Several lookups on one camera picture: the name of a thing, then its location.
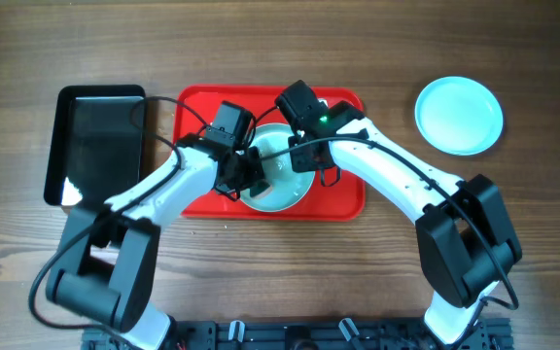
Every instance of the bowl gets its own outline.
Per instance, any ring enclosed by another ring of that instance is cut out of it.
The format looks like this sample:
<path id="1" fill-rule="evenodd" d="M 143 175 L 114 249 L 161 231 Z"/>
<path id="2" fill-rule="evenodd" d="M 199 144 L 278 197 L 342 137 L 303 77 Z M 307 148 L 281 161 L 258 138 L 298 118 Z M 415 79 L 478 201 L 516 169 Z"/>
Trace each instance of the bowl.
<path id="1" fill-rule="evenodd" d="M 252 146 L 259 148 L 261 157 L 289 147 L 291 128 L 284 123 L 268 123 L 257 127 Z M 241 201 L 252 209 L 273 213 L 296 205 L 310 190 L 315 179 L 314 171 L 296 173 L 291 166 L 291 156 L 285 154 L 262 162 L 265 180 L 271 185 L 266 195 L 250 196 L 250 190 L 241 194 Z"/>

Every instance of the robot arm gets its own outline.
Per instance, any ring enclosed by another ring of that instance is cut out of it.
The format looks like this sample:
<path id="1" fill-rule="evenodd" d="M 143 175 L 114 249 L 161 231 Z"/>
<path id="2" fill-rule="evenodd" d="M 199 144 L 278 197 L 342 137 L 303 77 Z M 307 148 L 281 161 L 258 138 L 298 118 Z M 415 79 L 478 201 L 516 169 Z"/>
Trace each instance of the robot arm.
<path id="1" fill-rule="evenodd" d="M 384 136 L 367 118 L 351 121 L 336 134 L 356 134 L 361 130 L 367 131 L 368 140 L 391 149 L 428 174 L 449 195 L 459 190 L 456 184 L 462 181 L 460 177 L 444 173 L 418 159 Z M 368 145 L 352 141 L 332 141 L 330 152 L 333 162 L 338 167 L 367 181 L 397 205 L 413 224 L 425 214 L 425 207 L 444 201 L 438 192 L 430 189 L 429 185 L 398 160 L 376 149 L 370 149 Z M 442 343 L 454 343 L 462 336 L 473 318 L 479 299 L 489 295 L 497 284 L 498 282 L 489 284 L 480 292 L 477 301 L 469 307 L 456 307 L 438 292 L 434 292 L 432 304 L 425 313 L 425 325 Z"/>
<path id="2" fill-rule="evenodd" d="M 460 177 L 437 170 L 404 150 L 384 136 L 368 118 L 353 120 L 336 134 L 338 136 L 356 134 L 361 130 L 367 131 L 368 140 L 393 150 L 424 173 L 429 174 L 447 193 L 454 194 L 459 190 L 456 184 L 462 181 Z M 423 216 L 426 205 L 437 205 L 444 200 L 439 193 L 429 189 L 418 175 L 398 160 L 381 151 L 371 149 L 368 145 L 352 141 L 332 141 L 330 152 L 333 162 L 338 167 L 367 181 L 397 205 L 412 223 Z"/>
<path id="3" fill-rule="evenodd" d="M 122 213 L 130 219 L 150 219 L 155 225 L 165 228 L 174 222 L 185 208 L 198 197 L 209 193 L 215 187 L 218 163 L 209 155 L 194 148 L 179 148 L 181 170 L 165 185 L 145 198 L 139 205 Z M 176 154 L 151 175 L 130 190 L 112 196 L 105 201 L 112 211 L 123 208 L 133 198 L 152 188 L 163 180 L 176 166 Z"/>
<path id="4" fill-rule="evenodd" d="M 496 186 L 482 175 L 464 182 L 435 169 L 385 137 L 353 106 L 340 102 L 328 109 L 302 81 L 285 89 L 276 105 L 294 131 L 290 146 L 302 146 L 291 151 L 296 172 L 334 166 L 350 171 L 390 199 L 416 225 L 421 267 L 435 290 L 425 324 L 441 343 L 458 341 L 473 322 L 480 300 L 494 290 L 500 278 L 486 250 L 491 250 L 506 273 L 522 256 Z M 337 136 L 366 142 L 316 143 Z M 373 144 L 404 158 L 435 181 L 450 200 L 470 213 L 473 223 L 481 229 L 477 234 L 483 235 L 489 246 L 479 244 L 470 231 L 456 228 L 459 213 L 432 189 L 431 183 Z"/>

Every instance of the black mounting rail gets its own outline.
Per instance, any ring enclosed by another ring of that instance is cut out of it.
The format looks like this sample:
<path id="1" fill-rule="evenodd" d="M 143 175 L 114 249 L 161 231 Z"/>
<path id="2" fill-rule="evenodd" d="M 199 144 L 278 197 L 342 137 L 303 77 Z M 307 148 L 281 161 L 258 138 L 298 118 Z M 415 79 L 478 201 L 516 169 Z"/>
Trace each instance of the black mounting rail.
<path id="1" fill-rule="evenodd" d="M 509 319 L 479 319 L 476 331 L 460 346 L 459 350 L 513 350 Z M 366 350 L 438 350 L 421 318 L 389 319 L 355 322 L 360 332 L 360 343 Z M 215 322 L 179 322 L 177 333 L 187 350 L 293 350 L 292 331 L 302 330 L 321 350 L 351 350 L 338 328 L 338 322 L 329 323 L 246 323 L 243 342 L 228 340 L 229 324 Z M 130 350 L 108 334 L 85 331 L 83 350 Z"/>

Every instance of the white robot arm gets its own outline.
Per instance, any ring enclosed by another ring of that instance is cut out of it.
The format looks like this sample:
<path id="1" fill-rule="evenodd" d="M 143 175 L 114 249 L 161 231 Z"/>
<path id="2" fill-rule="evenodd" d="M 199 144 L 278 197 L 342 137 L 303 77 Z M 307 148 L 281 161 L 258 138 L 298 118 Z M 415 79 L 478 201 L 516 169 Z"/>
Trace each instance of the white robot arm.
<path id="1" fill-rule="evenodd" d="M 448 194 L 452 195 L 459 190 L 456 184 L 462 181 L 460 177 L 440 171 L 404 150 L 384 136 L 368 118 L 354 120 L 336 134 L 356 134 L 364 129 L 368 132 L 368 140 L 377 142 L 410 161 L 436 180 Z M 430 189 L 429 185 L 407 166 L 366 144 L 332 141 L 330 152 L 338 167 L 367 181 L 397 205 L 413 224 L 425 214 L 423 209 L 427 205 L 438 205 L 444 201 L 438 192 Z M 497 284 L 498 282 L 493 282 L 487 286 L 479 298 L 488 295 Z M 425 325 L 442 343 L 452 344 L 464 333 L 478 304 L 477 299 L 470 307 L 455 307 L 446 302 L 438 292 L 434 292 L 432 304 L 425 313 Z"/>
<path id="2" fill-rule="evenodd" d="M 194 200 L 213 189 L 218 163 L 209 155 L 191 147 L 178 148 L 178 152 L 182 160 L 181 170 L 139 205 L 125 211 L 123 213 L 125 216 L 133 220 L 147 218 L 155 225 L 165 228 L 172 224 Z M 123 208 L 133 198 L 137 198 L 164 179 L 176 163 L 176 154 L 172 152 L 170 158 L 142 182 L 126 192 L 114 195 L 105 203 L 110 204 L 113 211 Z"/>

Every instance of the light blue plate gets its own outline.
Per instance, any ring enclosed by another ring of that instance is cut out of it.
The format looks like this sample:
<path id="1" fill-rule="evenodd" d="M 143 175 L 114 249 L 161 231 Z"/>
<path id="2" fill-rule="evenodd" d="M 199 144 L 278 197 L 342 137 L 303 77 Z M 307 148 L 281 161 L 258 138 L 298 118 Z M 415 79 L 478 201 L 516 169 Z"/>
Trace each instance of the light blue plate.
<path id="1" fill-rule="evenodd" d="M 259 148 L 261 157 L 289 148 L 291 128 L 282 123 L 269 123 L 257 127 L 252 146 Z M 241 194 L 241 201 L 252 209 L 263 212 L 277 212 L 298 203 L 310 190 L 315 179 L 313 171 L 296 173 L 291 166 L 291 156 L 282 155 L 262 163 L 265 180 L 271 185 L 271 192 L 261 198 L 252 198 L 250 190 Z"/>
<path id="2" fill-rule="evenodd" d="M 437 149 L 470 156 L 490 148 L 503 132 L 503 110 L 487 87 L 464 77 L 427 85 L 414 109 L 418 130 Z"/>

